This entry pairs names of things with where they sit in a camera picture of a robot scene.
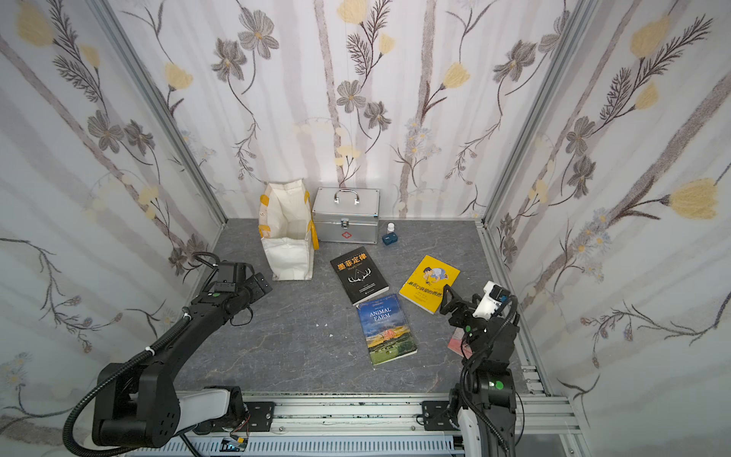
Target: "small bottle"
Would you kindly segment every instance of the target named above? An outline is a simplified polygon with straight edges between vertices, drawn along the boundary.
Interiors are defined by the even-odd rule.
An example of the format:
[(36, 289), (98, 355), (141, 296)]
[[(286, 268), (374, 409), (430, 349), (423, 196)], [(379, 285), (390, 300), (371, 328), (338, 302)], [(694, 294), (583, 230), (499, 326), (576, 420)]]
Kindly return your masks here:
[(393, 225), (393, 222), (389, 222), (387, 228), (388, 233), (381, 237), (381, 239), (383, 240), (383, 244), (385, 244), (386, 246), (398, 241), (398, 235), (395, 234), (394, 230), (395, 227)]

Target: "antler illustration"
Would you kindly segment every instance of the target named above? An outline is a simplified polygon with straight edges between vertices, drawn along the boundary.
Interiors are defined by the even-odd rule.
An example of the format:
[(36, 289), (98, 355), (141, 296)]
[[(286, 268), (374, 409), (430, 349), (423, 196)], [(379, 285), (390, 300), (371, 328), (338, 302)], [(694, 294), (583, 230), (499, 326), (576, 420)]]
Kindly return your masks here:
[(358, 274), (359, 274), (359, 273), (361, 273), (361, 272), (360, 272), (360, 271), (356, 271), (356, 272), (355, 272), (355, 279), (353, 279), (353, 278), (348, 278), (348, 281), (349, 281), (349, 282), (358, 282), (358, 281), (362, 281), (362, 280), (364, 280), (365, 278), (367, 278), (367, 277), (369, 277), (369, 276), (371, 275), (371, 269), (369, 268), (368, 270), (366, 270), (366, 271), (365, 271), (365, 274), (363, 274), (363, 277), (362, 277), (362, 278), (358, 278), (358, 276), (359, 276)]

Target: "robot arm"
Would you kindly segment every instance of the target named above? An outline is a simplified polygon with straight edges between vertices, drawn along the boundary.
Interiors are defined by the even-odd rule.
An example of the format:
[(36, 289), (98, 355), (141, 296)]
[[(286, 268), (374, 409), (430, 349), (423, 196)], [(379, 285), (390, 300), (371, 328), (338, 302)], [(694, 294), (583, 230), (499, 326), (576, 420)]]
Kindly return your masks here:
[(459, 422), (468, 457), (514, 456), (516, 404), (508, 365), (519, 331), (518, 299), (493, 282), (485, 292), (467, 302), (444, 286), (439, 312), (452, 314), (450, 324), (465, 330), (473, 351), (462, 360), (460, 382), (450, 392), (449, 414)]
[[(64, 444), (77, 456), (114, 456), (137, 447), (161, 447), (178, 432), (231, 409), (240, 415), (237, 398), (225, 389), (202, 390), (178, 396), (173, 381), (183, 364), (216, 330), (237, 313), (271, 291), (251, 265), (217, 261), (209, 253), (195, 253), (214, 268), (200, 294), (183, 317), (158, 341), (126, 363), (110, 363), (99, 374), (99, 384), (72, 410), (64, 425)], [(201, 255), (216, 258), (210, 264)], [(251, 275), (246, 276), (246, 269)], [(210, 283), (217, 272), (216, 281)], [(122, 446), (94, 451), (81, 447), (72, 430), (81, 410), (96, 397), (92, 439), (100, 446)]]

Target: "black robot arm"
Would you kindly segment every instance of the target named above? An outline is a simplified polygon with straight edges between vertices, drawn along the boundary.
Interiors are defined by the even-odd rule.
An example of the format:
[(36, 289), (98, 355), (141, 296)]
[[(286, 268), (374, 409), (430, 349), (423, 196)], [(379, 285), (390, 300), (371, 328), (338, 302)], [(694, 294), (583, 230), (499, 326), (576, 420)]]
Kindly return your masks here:
[[(181, 425), (181, 406), (173, 381), (198, 347), (237, 313), (271, 291), (261, 273), (246, 263), (211, 264), (214, 268), (199, 295), (183, 308), (182, 318), (155, 343), (126, 363), (110, 363), (99, 384), (72, 410), (64, 425), (64, 444), (77, 456), (113, 456), (137, 447), (165, 445)], [(211, 279), (217, 272), (216, 281)], [(81, 410), (96, 397), (92, 439), (112, 450), (89, 450), (72, 436)]]
[[(460, 422), (466, 450), (469, 446), (472, 455), (490, 457), (515, 456), (515, 386), (508, 365), (520, 320), (518, 299), (496, 287), (490, 297), (499, 305), (488, 319), (474, 316), (482, 297), (475, 294), (471, 301), (465, 301), (448, 285), (439, 307), (441, 314), (452, 314), (452, 326), (464, 329), (463, 342), (472, 350), (471, 357), (462, 360), (460, 382), (450, 393), (450, 414)], [(510, 309), (504, 317), (507, 306)], [(463, 426), (469, 420), (460, 420), (468, 412), (478, 419), (480, 430), (471, 443)]]

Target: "white tote bag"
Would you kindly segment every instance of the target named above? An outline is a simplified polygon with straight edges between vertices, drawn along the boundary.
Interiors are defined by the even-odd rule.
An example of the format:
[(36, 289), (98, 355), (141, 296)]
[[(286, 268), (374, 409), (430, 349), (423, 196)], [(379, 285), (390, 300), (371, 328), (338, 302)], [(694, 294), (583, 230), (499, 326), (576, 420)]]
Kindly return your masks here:
[(319, 248), (310, 194), (302, 180), (267, 185), (261, 196), (259, 234), (274, 281), (312, 279)]

